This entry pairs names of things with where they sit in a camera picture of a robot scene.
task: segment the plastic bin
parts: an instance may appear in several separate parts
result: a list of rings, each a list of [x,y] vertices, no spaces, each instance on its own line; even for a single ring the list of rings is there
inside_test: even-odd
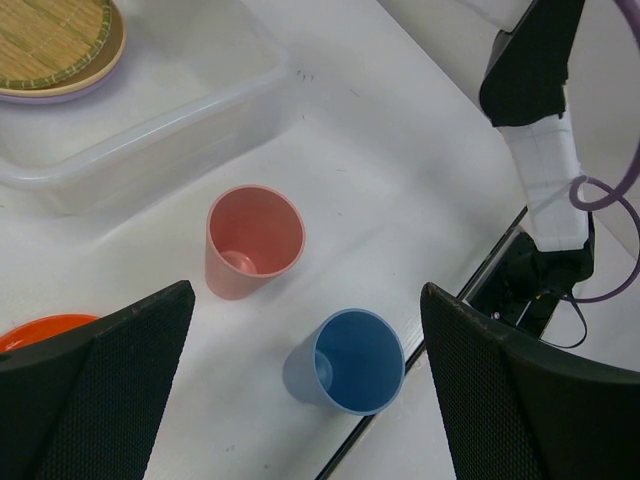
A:
[[[54,212],[116,192],[157,197],[287,125],[287,55],[242,3],[116,3],[129,42],[105,86],[66,104],[0,105],[0,184]]]

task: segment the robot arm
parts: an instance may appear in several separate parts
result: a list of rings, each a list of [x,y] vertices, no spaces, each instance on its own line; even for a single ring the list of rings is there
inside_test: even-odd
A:
[[[496,37],[480,89],[480,105],[516,162],[540,252],[580,250],[589,238],[587,213],[569,200],[581,167],[564,91],[584,1],[526,0],[530,5],[513,31]],[[523,6],[517,0],[464,3]]]

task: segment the white tabletop surface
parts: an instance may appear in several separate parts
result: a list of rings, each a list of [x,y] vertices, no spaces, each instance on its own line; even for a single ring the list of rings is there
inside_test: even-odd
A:
[[[596,273],[575,290],[576,296],[605,293],[624,280],[634,259],[601,224],[597,224]],[[640,371],[640,282],[608,302],[583,308],[589,336],[576,355]],[[582,325],[570,305],[560,304],[544,338],[570,344]],[[454,479],[453,463],[440,417],[426,354],[409,372],[398,400],[374,420],[340,463],[331,480]]]
[[[287,133],[93,240],[75,233],[112,219],[25,218],[0,194],[0,264],[11,272],[0,276],[0,331],[107,314],[192,282],[148,480],[313,479],[359,418],[291,399],[288,352],[345,307],[379,313],[413,351],[422,285],[457,292],[523,205],[502,137],[375,0],[245,3],[300,71]],[[204,283],[204,231],[216,196],[242,183],[287,195],[308,242],[292,272],[233,303]]]

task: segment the purple cable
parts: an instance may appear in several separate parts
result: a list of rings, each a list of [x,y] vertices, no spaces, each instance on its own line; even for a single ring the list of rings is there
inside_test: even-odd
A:
[[[633,32],[633,36],[636,39],[636,43],[638,44],[638,48],[640,49],[640,6],[638,6],[637,0],[614,0],[616,5],[622,11],[625,19],[629,23],[631,27],[631,31]],[[602,210],[603,208],[609,207],[613,205],[615,202],[619,201],[620,198],[626,194],[629,189],[633,186],[635,181],[640,176],[640,142],[638,142],[638,148],[636,149],[636,154],[631,161],[631,165],[625,173],[622,181],[615,187],[611,193],[601,198],[600,200],[596,200],[595,202],[583,202],[578,197],[578,192],[580,191],[580,187],[587,183],[586,175],[582,175],[576,178],[572,184],[571,189],[569,191],[569,199],[574,207],[578,210],[582,210],[584,212],[594,212],[596,210]]]
[[[640,6],[638,5],[638,0],[614,0],[618,8],[622,11],[625,19],[629,23],[631,27],[631,31],[636,39],[638,44],[638,48],[640,49]],[[596,210],[602,210],[603,208],[609,207],[613,205],[615,202],[620,202],[620,204],[625,208],[625,210],[631,216],[633,223],[636,226],[636,231],[638,232],[638,239],[640,241],[640,216],[638,212],[635,211],[633,206],[629,203],[629,201],[624,198],[624,195],[629,191],[629,189],[633,186],[635,181],[640,176],[640,142],[638,142],[638,148],[636,149],[636,154],[631,161],[631,165],[625,173],[622,181],[618,184],[617,187],[611,188],[606,183],[596,179],[591,178],[586,175],[582,175],[576,178],[571,183],[571,188],[569,190],[569,199],[571,200],[571,204],[576,207],[578,210],[582,210],[584,212],[594,212]],[[595,202],[583,202],[580,200],[578,194],[580,192],[580,187],[585,183],[589,183],[591,185],[595,185],[596,187],[601,188],[607,195],[601,198],[600,200],[596,200]],[[622,293],[624,290],[629,288],[629,286],[638,278],[640,275],[640,254],[636,260],[636,265],[627,278],[618,288],[612,290],[609,293],[604,295],[600,295],[598,297],[593,298],[576,298],[575,303],[596,303],[602,302],[604,300],[609,300],[616,295]],[[568,297],[563,297],[563,300],[569,300]]]
[[[595,185],[598,188],[601,188],[602,190],[607,192],[609,195],[611,195],[611,193],[613,192],[613,188],[611,188],[609,185],[607,185],[603,181],[598,180],[597,178],[588,178],[587,183],[591,185]],[[631,219],[633,220],[633,223],[636,226],[636,230],[640,234],[640,215],[638,215],[638,212],[636,212],[636,210],[633,208],[633,205],[631,205],[629,203],[629,200],[627,200],[626,198],[620,197],[618,201],[620,202],[620,205],[622,205],[624,209],[629,213],[629,215],[631,216]],[[611,290],[609,293],[600,295],[598,297],[576,298],[575,301],[576,303],[597,303],[597,302],[603,302],[605,300],[609,300],[615,297],[616,295],[622,293],[627,288],[629,288],[629,286],[633,282],[635,282],[636,278],[638,278],[638,275],[640,275],[640,255],[638,255],[638,258],[636,260],[636,265],[631,271],[629,278],[627,278],[618,288]],[[566,296],[563,297],[562,299],[569,300],[569,298]]]

